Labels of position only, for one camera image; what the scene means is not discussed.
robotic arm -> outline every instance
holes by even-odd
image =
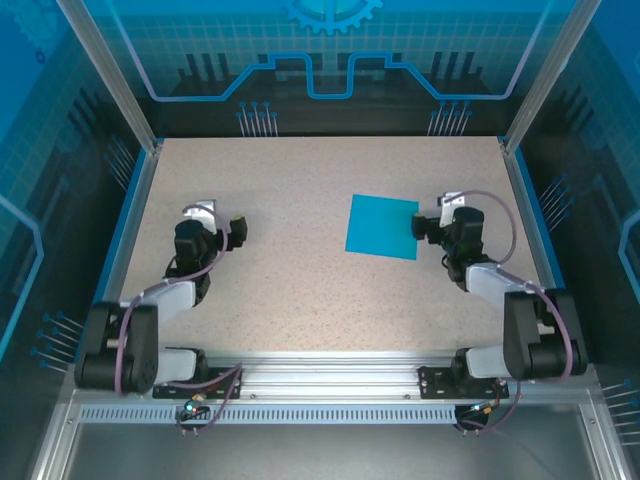
[[[452,363],[454,376],[473,378],[512,377],[530,380],[560,376],[566,366],[567,349],[558,324],[534,286],[502,270],[483,253],[484,214],[465,206],[460,192],[438,199],[439,218],[414,215],[414,238],[440,245],[442,265],[452,282],[478,295],[504,312],[504,343],[488,348],[462,349]],[[546,290],[559,311],[572,348],[571,375],[586,371],[587,356],[575,304],[564,289]],[[540,333],[540,326],[549,330]]]
[[[212,200],[198,205],[215,211]],[[211,285],[208,272],[183,281],[171,279],[201,271],[215,261],[223,248],[223,235],[216,227],[214,215],[199,208],[189,209],[184,215],[188,219],[175,227],[176,255],[167,267],[164,282],[149,290],[131,310],[121,369],[123,393],[146,393],[153,385],[170,381],[207,380],[204,352],[160,349],[158,341],[158,325],[198,305]],[[244,217],[234,218],[229,225],[226,251],[241,247],[247,238]],[[101,302],[91,307],[75,369],[78,387],[114,389],[120,330],[131,302]]]

blue square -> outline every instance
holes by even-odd
[[[409,200],[354,195],[345,250],[415,260],[411,217],[418,209],[418,202]]]

cable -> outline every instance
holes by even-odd
[[[502,200],[502,198],[500,198],[495,193],[487,192],[486,190],[467,190],[466,192],[461,192],[454,195],[453,197],[447,198],[446,201],[453,202],[454,200],[460,197],[469,196],[469,195],[480,195],[483,197],[492,198],[493,200],[495,200],[500,204],[500,206],[504,209],[505,212],[507,212],[507,215],[509,216],[509,222],[511,222],[511,246],[509,247],[509,251],[504,256],[504,258],[498,261],[498,264],[503,265],[507,263],[509,259],[513,256],[513,252],[515,252],[516,250],[516,243],[518,241],[518,232],[516,229],[516,218],[513,215],[513,212],[509,208],[509,205],[507,205],[507,203],[504,200]]]
[[[571,376],[571,370],[573,369],[573,346],[571,345],[571,337],[569,337],[569,331],[567,330],[567,326],[564,323],[564,320],[562,319],[562,315],[560,315],[558,308],[554,305],[554,303],[551,301],[549,296],[546,293],[544,293],[544,290],[542,290],[542,288],[540,288],[538,285],[532,282],[529,282],[527,280],[523,280],[522,278],[516,275],[513,275],[509,272],[505,272],[500,268],[498,269],[498,273],[507,277],[513,282],[523,285],[525,288],[530,288],[531,290],[533,290],[533,292],[536,295],[538,295],[542,299],[542,301],[545,303],[545,305],[551,312],[551,315],[553,315],[553,318],[556,321],[556,325],[558,325],[558,330],[560,330],[562,343],[564,344],[566,362],[565,362],[564,370],[562,371],[562,374],[557,379],[548,380],[548,381],[564,382],[569,378],[569,376]]]
[[[167,275],[169,275],[169,270],[171,270],[171,265],[173,265],[173,262],[176,259],[176,255],[173,256],[173,258],[171,258],[171,260],[169,260],[169,265],[167,265],[167,268],[164,269],[164,276],[166,277]]]
[[[209,382],[205,382],[208,385],[212,385],[213,382],[219,382],[220,380],[223,380],[224,378],[228,377],[229,375],[231,375],[232,373],[235,372],[235,375],[233,377],[233,380],[231,381],[231,385],[229,385],[229,388],[227,389],[227,393],[225,393],[224,395],[224,399],[222,400],[222,403],[220,404],[220,408],[218,408],[218,411],[215,413],[215,415],[213,415],[213,417],[211,417],[211,420],[209,420],[206,424],[204,424],[201,427],[193,427],[193,429],[189,429],[189,428],[185,428],[182,425],[182,422],[180,421],[180,415],[182,414],[182,412],[178,412],[176,415],[176,426],[178,428],[180,428],[183,432],[189,431],[189,430],[193,430],[193,433],[197,433],[197,432],[201,432],[203,430],[206,430],[207,428],[211,428],[222,416],[222,412],[224,411],[225,407],[227,406],[227,403],[229,402],[229,399],[231,398],[231,394],[233,393],[233,389],[236,386],[236,382],[238,381],[238,378],[240,377],[240,373],[242,373],[242,364],[239,363],[237,364],[235,367],[227,370],[225,373],[223,373],[222,375],[220,375],[218,378],[215,378]],[[176,383],[170,383],[169,385],[172,386],[176,386]]]
[[[520,397],[522,396],[522,384],[518,382],[517,385],[518,386],[516,388],[516,398],[513,400],[513,403],[509,407],[509,410],[507,410],[507,413],[505,413],[504,416],[493,425],[489,427],[485,427],[481,423],[474,422],[473,420],[461,420],[461,421],[463,423],[468,423],[470,425],[476,424],[475,426],[482,425],[482,430],[481,430],[482,433],[489,433],[489,432],[495,431],[498,427],[500,427],[501,425],[504,425],[504,422],[506,422],[511,417],[511,415],[513,415],[513,412],[515,412],[516,407],[518,406],[518,403],[520,403]],[[456,425],[456,427],[464,428],[459,423]]]
[[[182,209],[182,212],[184,213],[187,210],[190,210],[192,208],[198,208],[200,210],[204,210],[205,212],[213,215],[213,217],[216,219],[216,221],[219,224],[225,225],[224,219],[217,212],[214,212],[210,208],[205,207],[203,205],[197,205],[197,204],[187,205],[185,208]],[[118,346],[116,348],[116,368],[115,368],[113,386],[118,395],[122,395],[122,363],[124,358],[127,329],[129,328],[129,322],[131,320],[131,313],[133,312],[133,309],[136,308],[138,305],[140,305],[140,302],[145,296],[152,294],[153,292],[155,292],[160,288],[164,288],[167,285],[171,285],[178,282],[186,282],[189,280],[193,280],[194,278],[197,278],[206,273],[209,273],[211,269],[215,267],[220,262],[220,260],[222,260],[222,258],[224,257],[224,254],[227,251],[227,245],[229,244],[229,236],[227,234],[226,229],[223,227],[220,231],[222,232],[222,250],[218,255],[216,255],[216,257],[213,259],[213,261],[209,265],[197,271],[196,273],[191,273],[189,275],[185,275],[184,277],[167,278],[163,282],[160,282],[151,287],[148,287],[144,289],[142,292],[140,292],[140,294],[137,297],[135,297],[133,300],[131,300],[131,303],[129,303],[129,306],[127,307],[127,309],[124,312],[124,315],[122,316],[122,324],[120,325],[120,334],[118,335]]]
[[[463,420],[464,423],[467,423],[469,425],[472,425],[476,428],[478,428],[479,430],[477,430],[478,432],[482,432],[485,431],[486,429],[484,428],[484,425],[482,425],[479,422],[474,422],[472,420]],[[529,447],[527,447],[525,444],[523,444],[522,442],[520,442],[520,440],[518,440],[516,437],[509,435],[505,432],[502,432],[500,430],[497,430],[495,432],[498,435],[503,436],[504,438],[508,439],[509,441],[515,443],[516,445],[518,445],[522,450],[524,450],[526,453],[529,454],[529,456],[538,464],[540,465],[544,470],[546,470],[546,472],[551,475],[551,477],[556,478],[558,480],[560,480],[560,476],[558,474],[556,474],[553,470],[551,470],[551,468],[544,463],[544,461],[542,460],[542,458],[540,458],[533,450],[531,450]]]

speckled work surface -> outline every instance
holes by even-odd
[[[354,194],[435,206],[444,191],[487,189],[514,211],[494,137],[168,139],[153,180],[124,287],[155,283],[173,256],[181,209],[215,198],[244,214],[245,245],[212,274],[205,301],[160,328],[161,341],[208,350],[433,350],[500,342],[502,312],[465,294],[421,242],[418,260],[345,252]],[[485,251],[508,250],[506,214],[489,199]],[[535,279],[518,216],[507,268]]]

blue wall panel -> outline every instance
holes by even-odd
[[[605,385],[640,381],[639,14],[603,0],[521,145]]]
[[[278,134],[462,135],[506,131],[573,3],[92,0],[89,9],[161,136],[274,135],[241,110],[265,101]]]
[[[22,480],[140,146],[55,2],[0,2],[0,45],[0,464]]]

